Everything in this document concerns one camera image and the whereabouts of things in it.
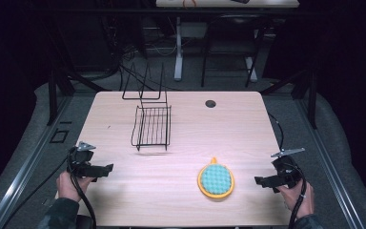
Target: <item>wire rack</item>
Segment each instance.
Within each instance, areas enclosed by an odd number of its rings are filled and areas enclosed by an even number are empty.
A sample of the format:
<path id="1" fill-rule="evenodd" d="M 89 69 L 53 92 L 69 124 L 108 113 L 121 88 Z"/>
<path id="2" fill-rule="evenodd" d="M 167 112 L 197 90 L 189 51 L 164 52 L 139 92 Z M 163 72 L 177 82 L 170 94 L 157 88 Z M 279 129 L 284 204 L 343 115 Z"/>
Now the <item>wire rack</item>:
<path id="1" fill-rule="evenodd" d="M 147 85 L 147 77 L 151 78 L 151 71 L 147 65 L 145 74 L 142 76 L 135 71 L 132 64 L 129 70 L 126 86 L 123 92 L 123 99 L 136 99 L 140 103 L 135 110 L 135 122 L 132 129 L 132 146 L 139 151 L 141 147 L 165 146 L 168 149 L 171 139 L 171 111 L 172 106 L 168 105 L 166 88 L 162 86 L 164 78 L 164 67 L 162 64 L 159 89 L 155 96 L 144 96 Z M 135 78 L 138 96 L 127 96 L 126 90 L 131 84 L 131 78 Z"/>

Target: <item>gray carpet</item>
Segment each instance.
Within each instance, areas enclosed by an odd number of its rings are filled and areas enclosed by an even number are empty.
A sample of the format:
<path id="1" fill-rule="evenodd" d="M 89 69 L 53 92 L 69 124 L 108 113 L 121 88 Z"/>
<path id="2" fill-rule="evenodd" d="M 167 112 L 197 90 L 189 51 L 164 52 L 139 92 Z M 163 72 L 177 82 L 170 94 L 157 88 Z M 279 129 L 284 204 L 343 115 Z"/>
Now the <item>gray carpet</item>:
<path id="1" fill-rule="evenodd" d="M 150 53 L 148 62 L 139 54 L 131 61 L 125 61 L 123 64 L 127 68 L 131 63 L 135 64 L 138 72 L 144 73 L 145 66 L 149 63 L 152 69 L 152 79 L 157 82 L 157 76 L 160 73 L 162 63 L 165 66 L 165 85 L 169 90 L 181 91 L 261 91 L 271 85 L 269 79 L 261 79 L 257 83 L 245 88 L 245 78 L 208 78 L 206 86 L 200 87 L 200 68 L 201 61 L 198 52 L 198 43 L 192 41 L 192 46 L 185 49 L 185 61 L 183 69 L 183 79 L 180 82 L 173 80 L 174 54 L 159 56 L 156 53 Z M 260 61 L 256 65 L 256 72 L 262 75 L 263 63 L 268 53 L 269 41 L 267 41 L 264 51 L 262 51 Z M 96 84 L 118 91 L 120 86 L 120 73 L 108 78 L 94 81 Z M 20 203 L 37 185 L 57 167 L 67 154 L 67 150 L 74 144 L 83 127 L 83 123 L 93 101 L 94 92 L 86 86 L 73 82 L 76 94 L 72 98 L 64 98 L 65 110 L 60 114 L 57 122 L 52 127 L 46 127 L 49 120 L 48 106 L 48 87 L 42 86 L 36 91 L 38 95 L 37 107 L 30 121 L 28 129 L 19 143 L 18 148 L 13 153 L 7 169 L 0 177 L 0 204 L 9 190 L 10 185 L 21 170 L 25 161 L 30 155 L 34 154 L 36 148 L 41 145 L 41 157 L 38 158 L 35 169 L 30 171 L 30 178 L 24 190 L 21 190 Z M 292 86 L 286 86 L 279 92 L 264 96 L 267 110 L 279 121 L 284 131 L 284 149 L 305 148 L 306 151 L 294 155 L 297 164 L 303 169 L 307 180 L 315 187 L 316 212 L 319 214 L 325 228 L 350 228 L 350 223 L 345 216 L 342 205 L 339 203 L 339 196 L 334 191 L 334 184 L 328 179 L 328 174 L 323 169 L 322 159 L 317 147 L 315 138 L 311 134 L 308 123 L 304 120 L 304 111 L 302 109 L 303 101 L 294 101 L 289 96 Z M 341 178 L 342 184 L 347 195 L 350 197 L 352 206 L 366 228 L 366 189 L 364 188 L 359 176 L 350 163 L 350 151 L 347 145 L 347 139 L 331 110 L 329 104 L 324 98 L 319 97 L 316 108 L 316 124 L 318 129 L 313 131 L 321 137 L 326 147 L 335 169 Z M 277 142 L 282 138 L 276 124 L 272 121 L 272 127 L 276 133 Z M 55 130 L 68 132 L 63 143 L 49 143 Z M 58 174 L 64 170 L 64 166 L 44 185 L 19 212 L 10 221 L 7 228 L 35 228 L 38 221 L 43 217 L 48 209 L 50 200 L 54 198 L 55 179 Z"/>

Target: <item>chair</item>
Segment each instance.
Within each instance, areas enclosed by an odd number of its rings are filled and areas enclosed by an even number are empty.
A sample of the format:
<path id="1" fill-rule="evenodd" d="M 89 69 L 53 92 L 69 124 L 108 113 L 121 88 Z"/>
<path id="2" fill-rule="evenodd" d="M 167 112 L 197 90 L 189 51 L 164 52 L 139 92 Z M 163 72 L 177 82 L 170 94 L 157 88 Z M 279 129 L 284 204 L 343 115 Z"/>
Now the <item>chair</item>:
<path id="1" fill-rule="evenodd" d="M 265 30 L 269 26 L 266 16 L 260 15 L 232 15 L 224 14 L 211 20 L 205 34 L 205 47 L 203 49 L 203 67 L 201 87 L 207 70 L 213 71 L 247 71 L 246 87 L 249 86 L 254 64 L 257 59 L 258 50 L 263 40 Z M 222 56 L 221 63 L 217 67 L 210 68 L 209 58 L 212 55 Z M 242 56 L 246 67 L 228 68 L 224 67 L 228 56 Z"/>

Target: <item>white desk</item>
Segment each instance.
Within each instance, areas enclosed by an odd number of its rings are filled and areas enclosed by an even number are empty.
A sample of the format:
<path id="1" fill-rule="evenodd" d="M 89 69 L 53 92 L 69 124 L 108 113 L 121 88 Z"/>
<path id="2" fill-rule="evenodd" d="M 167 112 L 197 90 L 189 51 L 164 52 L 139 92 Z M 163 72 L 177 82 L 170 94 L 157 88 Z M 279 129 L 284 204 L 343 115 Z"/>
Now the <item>white desk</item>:
<path id="1" fill-rule="evenodd" d="M 79 140 L 97 148 L 93 165 L 114 164 L 87 197 L 100 226 L 215 227 L 285 225 L 283 198 L 255 184 L 276 174 L 270 155 L 279 151 L 259 93 L 168 92 L 172 134 L 165 147 L 131 144 L 137 100 L 119 92 L 97 94 Z M 207 100 L 214 108 L 205 105 Z M 233 192 L 207 198 L 197 175 L 215 156 L 234 174 Z M 83 202 L 80 213 L 89 215 Z"/>
<path id="2" fill-rule="evenodd" d="M 156 0 L 159 8 L 261 8 L 261 9 L 295 9 L 299 6 L 297 0 L 251 0 L 247 4 L 234 2 L 231 0 Z M 181 48 L 181 23 L 180 18 L 176 21 L 176 63 L 174 67 L 174 80 L 182 79 L 183 53 Z M 247 58 L 246 64 L 252 66 L 252 59 Z M 252 73 L 251 80 L 257 81 L 255 72 Z"/>

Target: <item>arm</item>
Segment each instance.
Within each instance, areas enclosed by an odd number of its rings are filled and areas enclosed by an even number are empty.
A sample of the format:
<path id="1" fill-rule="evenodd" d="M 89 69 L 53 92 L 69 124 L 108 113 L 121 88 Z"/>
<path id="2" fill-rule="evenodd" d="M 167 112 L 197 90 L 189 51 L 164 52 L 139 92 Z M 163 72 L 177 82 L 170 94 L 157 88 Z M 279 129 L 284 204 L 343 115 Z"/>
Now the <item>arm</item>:
<path id="1" fill-rule="evenodd" d="M 297 183 L 295 187 L 289 189 L 285 186 L 277 187 L 281 195 L 284 197 L 284 201 L 289 208 L 293 211 L 296 200 L 301 194 L 302 180 Z M 305 198 L 302 201 L 301 206 L 296 214 L 296 221 L 294 229 L 322 229 L 321 223 L 315 211 L 315 197 L 314 188 L 307 182 L 307 189 L 305 192 Z"/>
<path id="2" fill-rule="evenodd" d="M 85 193 L 94 177 L 79 178 L 78 183 Z M 58 199 L 47 211 L 38 224 L 38 228 L 75 228 L 76 216 L 79 209 L 79 200 L 75 187 L 71 181 L 71 174 L 63 172 L 56 180 Z"/>

